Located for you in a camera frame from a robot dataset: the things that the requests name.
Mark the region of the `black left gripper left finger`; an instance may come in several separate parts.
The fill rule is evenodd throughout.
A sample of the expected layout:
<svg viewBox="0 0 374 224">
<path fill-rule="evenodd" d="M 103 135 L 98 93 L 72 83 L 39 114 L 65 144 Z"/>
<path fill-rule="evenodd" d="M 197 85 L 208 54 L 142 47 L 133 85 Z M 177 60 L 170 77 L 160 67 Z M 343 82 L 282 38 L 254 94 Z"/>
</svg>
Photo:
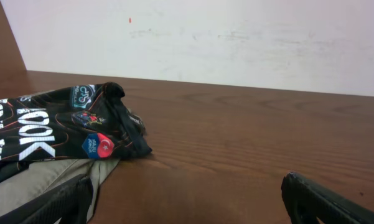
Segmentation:
<svg viewBox="0 0 374 224">
<path fill-rule="evenodd" d="M 86 224 L 92 201 L 92 182 L 80 174 L 2 215 L 0 224 Z"/>
</svg>

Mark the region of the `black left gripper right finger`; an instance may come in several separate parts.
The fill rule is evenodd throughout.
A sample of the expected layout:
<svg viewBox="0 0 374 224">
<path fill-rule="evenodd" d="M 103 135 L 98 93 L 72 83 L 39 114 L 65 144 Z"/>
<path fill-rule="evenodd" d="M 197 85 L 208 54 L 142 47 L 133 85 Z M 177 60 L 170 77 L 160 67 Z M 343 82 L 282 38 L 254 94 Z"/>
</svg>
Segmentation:
<svg viewBox="0 0 374 224">
<path fill-rule="evenodd" d="M 341 195 L 289 172 L 281 195 L 292 224 L 374 224 L 374 212 Z"/>
</svg>

